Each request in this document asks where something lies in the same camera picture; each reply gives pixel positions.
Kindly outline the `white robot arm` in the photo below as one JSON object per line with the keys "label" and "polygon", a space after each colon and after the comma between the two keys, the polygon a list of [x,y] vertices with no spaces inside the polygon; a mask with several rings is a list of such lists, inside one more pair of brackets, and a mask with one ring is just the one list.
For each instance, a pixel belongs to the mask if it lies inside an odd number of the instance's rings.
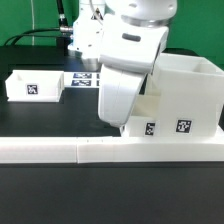
{"label": "white robot arm", "polygon": [[87,70],[100,72],[99,118],[121,127],[166,48],[177,0],[79,0],[79,6],[69,49]]}

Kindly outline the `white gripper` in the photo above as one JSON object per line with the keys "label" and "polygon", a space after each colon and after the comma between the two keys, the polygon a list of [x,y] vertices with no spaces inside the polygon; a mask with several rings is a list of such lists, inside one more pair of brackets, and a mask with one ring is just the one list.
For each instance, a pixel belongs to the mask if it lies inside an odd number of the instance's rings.
{"label": "white gripper", "polygon": [[169,28],[139,27],[107,14],[99,62],[102,64],[99,118],[114,127],[125,125],[147,74],[166,47]]}

